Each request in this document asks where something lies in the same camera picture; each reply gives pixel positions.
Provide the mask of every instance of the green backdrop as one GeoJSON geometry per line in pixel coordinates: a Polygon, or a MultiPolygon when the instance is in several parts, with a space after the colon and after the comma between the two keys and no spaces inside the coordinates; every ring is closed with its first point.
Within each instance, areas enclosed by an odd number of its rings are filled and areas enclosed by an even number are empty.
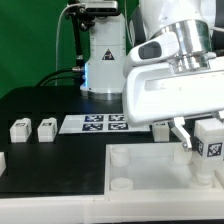
{"type": "MultiPolygon", "coordinates": [[[[118,1],[124,11],[123,0],[118,1]]],[[[33,86],[55,71],[55,42],[59,15],[66,0],[1,1],[0,98],[11,89],[33,86]]],[[[138,0],[127,0],[130,15],[138,0]]],[[[88,34],[82,33],[85,59],[89,57],[88,34]]],[[[63,19],[59,68],[75,64],[71,21],[63,19]]]]}

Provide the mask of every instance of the black cable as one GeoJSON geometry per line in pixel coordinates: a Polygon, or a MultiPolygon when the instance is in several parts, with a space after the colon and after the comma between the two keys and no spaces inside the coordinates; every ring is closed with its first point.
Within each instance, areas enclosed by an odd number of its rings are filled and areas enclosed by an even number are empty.
{"type": "Polygon", "coordinates": [[[59,75],[59,74],[62,74],[62,73],[66,73],[66,72],[72,72],[72,68],[66,68],[66,69],[61,69],[61,70],[58,70],[56,72],[53,72],[47,76],[45,76],[43,79],[41,79],[37,84],[36,86],[41,86],[46,80],[48,80],[49,78],[53,77],[53,76],[56,76],[56,75],[59,75]]]}
{"type": "Polygon", "coordinates": [[[52,82],[54,80],[59,80],[59,79],[75,79],[74,76],[65,76],[65,77],[57,77],[57,78],[52,78],[52,79],[48,79],[43,86],[46,86],[49,82],[52,82]]]}

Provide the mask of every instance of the white platform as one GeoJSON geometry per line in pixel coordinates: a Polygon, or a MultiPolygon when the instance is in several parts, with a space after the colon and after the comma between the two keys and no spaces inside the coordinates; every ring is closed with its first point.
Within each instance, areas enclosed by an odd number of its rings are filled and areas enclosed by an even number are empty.
{"type": "Polygon", "coordinates": [[[122,145],[129,165],[111,165],[106,147],[105,192],[98,196],[1,199],[0,223],[78,224],[159,220],[224,219],[224,169],[215,172],[210,189],[189,189],[192,164],[173,160],[180,143],[122,145]],[[133,179],[133,190],[112,191],[114,178],[133,179]]]}

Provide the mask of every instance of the black table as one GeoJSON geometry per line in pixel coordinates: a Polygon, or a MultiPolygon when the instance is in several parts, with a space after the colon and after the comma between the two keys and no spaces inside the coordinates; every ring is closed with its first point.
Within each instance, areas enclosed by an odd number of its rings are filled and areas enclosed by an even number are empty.
{"type": "Polygon", "coordinates": [[[104,194],[106,145],[153,142],[151,133],[57,134],[53,143],[39,143],[37,137],[42,119],[56,118],[60,129],[68,114],[99,113],[122,113],[122,103],[81,97],[72,86],[24,87],[5,95],[0,100],[0,150],[7,169],[0,178],[0,198],[104,194]],[[9,129],[24,117],[31,119],[32,134],[27,143],[12,144],[9,129]]]}

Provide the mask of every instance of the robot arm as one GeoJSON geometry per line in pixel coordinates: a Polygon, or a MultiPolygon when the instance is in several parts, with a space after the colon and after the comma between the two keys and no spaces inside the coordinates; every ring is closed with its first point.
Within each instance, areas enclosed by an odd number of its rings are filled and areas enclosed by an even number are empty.
{"type": "Polygon", "coordinates": [[[209,26],[206,16],[203,16],[206,10],[201,10],[203,4],[213,5],[215,2],[139,2],[148,42],[133,48],[125,62],[127,81],[123,91],[123,109],[129,123],[175,123],[176,118],[203,117],[222,111],[224,58],[216,58],[216,54],[211,53],[209,26]],[[163,36],[167,34],[174,34],[173,41],[163,36]],[[167,44],[157,38],[164,38],[167,44]],[[142,59],[140,49],[150,46],[145,49],[154,52],[153,45],[150,45],[153,41],[161,49],[160,57],[142,59]],[[177,46],[169,48],[171,42],[177,46]]]}

